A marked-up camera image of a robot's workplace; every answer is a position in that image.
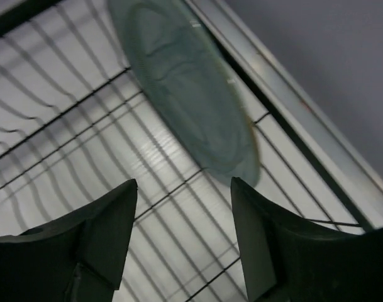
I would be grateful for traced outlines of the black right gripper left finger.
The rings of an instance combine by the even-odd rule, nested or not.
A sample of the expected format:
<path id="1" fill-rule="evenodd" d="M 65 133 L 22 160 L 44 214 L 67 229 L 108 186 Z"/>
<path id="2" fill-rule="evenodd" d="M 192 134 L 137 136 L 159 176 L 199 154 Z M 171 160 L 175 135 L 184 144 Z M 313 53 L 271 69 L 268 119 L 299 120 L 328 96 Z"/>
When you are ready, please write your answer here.
<path id="1" fill-rule="evenodd" d="M 135 220 L 130 179 L 19 235 L 0 237 L 0 301 L 112 301 Z"/>

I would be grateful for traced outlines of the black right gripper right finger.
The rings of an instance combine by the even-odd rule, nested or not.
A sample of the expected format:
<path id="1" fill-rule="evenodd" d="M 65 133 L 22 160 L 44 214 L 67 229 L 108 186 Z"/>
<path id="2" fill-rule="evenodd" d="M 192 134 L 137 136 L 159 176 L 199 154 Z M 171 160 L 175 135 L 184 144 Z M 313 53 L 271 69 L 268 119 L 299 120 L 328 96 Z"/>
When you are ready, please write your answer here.
<path id="1" fill-rule="evenodd" d="M 249 301 L 383 301 L 383 228 L 318 225 L 238 177 L 231 204 Z"/>

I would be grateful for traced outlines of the teal green plate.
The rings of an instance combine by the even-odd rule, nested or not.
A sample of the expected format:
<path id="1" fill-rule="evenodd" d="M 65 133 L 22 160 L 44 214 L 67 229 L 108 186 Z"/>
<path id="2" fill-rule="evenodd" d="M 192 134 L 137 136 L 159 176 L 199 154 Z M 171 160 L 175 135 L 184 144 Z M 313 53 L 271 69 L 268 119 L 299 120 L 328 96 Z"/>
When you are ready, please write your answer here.
<path id="1" fill-rule="evenodd" d="M 195 162 L 219 182 L 255 186 L 260 156 L 235 81 L 183 1 L 108 1 L 111 22 L 152 106 Z"/>

